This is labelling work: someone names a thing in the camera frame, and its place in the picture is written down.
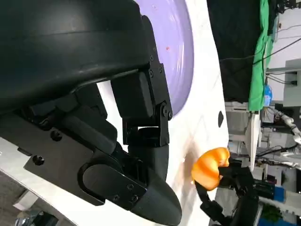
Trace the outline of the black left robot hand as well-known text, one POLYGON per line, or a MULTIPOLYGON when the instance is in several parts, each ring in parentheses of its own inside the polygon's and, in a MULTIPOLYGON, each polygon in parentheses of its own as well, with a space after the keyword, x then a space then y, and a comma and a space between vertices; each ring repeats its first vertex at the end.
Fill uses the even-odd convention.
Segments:
POLYGON ((176 226, 173 111, 153 28, 133 0, 0 3, 0 135, 25 169, 95 205, 176 226))

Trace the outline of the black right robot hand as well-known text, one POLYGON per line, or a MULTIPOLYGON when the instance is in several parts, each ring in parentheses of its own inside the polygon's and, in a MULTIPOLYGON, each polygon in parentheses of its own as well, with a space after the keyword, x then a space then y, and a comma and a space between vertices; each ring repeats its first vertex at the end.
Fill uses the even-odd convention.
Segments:
POLYGON ((230 165, 219 169, 223 178, 218 187, 235 189, 238 196, 236 211, 233 216, 225 216, 221 205, 211 200, 207 190, 196 182, 196 190, 202 201, 201 210, 221 226, 252 226, 256 219, 259 198, 249 167, 242 167, 242 161, 230 158, 230 165))

